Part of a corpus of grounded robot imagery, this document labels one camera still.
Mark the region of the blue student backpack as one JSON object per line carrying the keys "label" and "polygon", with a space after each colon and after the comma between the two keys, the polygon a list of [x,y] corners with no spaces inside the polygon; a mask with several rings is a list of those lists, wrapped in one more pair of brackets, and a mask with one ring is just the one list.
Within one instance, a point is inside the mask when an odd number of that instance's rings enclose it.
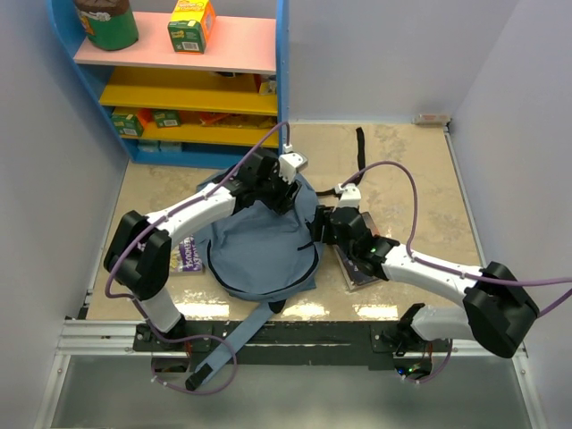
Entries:
{"label": "blue student backpack", "polygon": [[185,382],[189,391],[208,383],[263,325],[282,311],[287,299],[315,287],[324,246],[311,239],[318,197],[299,175],[294,207],[276,214],[256,202],[236,215],[194,234],[198,254],[216,281],[232,297],[257,307],[200,362]]}

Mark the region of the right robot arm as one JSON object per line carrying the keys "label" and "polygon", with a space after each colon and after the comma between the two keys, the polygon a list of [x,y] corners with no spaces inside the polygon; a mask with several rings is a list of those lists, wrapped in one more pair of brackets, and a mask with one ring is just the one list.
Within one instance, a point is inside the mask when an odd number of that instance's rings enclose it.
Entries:
{"label": "right robot arm", "polygon": [[354,207],[318,206],[309,229],[314,240],[338,247],[360,272],[452,302],[445,308],[412,305],[391,336],[400,351],[417,351],[436,340],[467,340],[511,358],[540,315],[505,265],[455,265],[409,251],[395,239],[372,233]]}

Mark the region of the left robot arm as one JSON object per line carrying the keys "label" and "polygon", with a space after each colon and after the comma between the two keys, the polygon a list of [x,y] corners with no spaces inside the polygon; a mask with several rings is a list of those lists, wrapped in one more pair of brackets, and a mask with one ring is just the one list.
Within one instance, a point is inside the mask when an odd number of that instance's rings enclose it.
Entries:
{"label": "left robot arm", "polygon": [[188,339],[184,317],[165,288],[173,248],[256,202],[278,215],[288,213],[301,187],[297,175],[306,164],[297,152],[278,156],[252,148],[189,198],[151,214],[131,210],[121,218],[104,259],[107,281],[127,288],[123,296],[132,301],[163,349],[176,350]]}

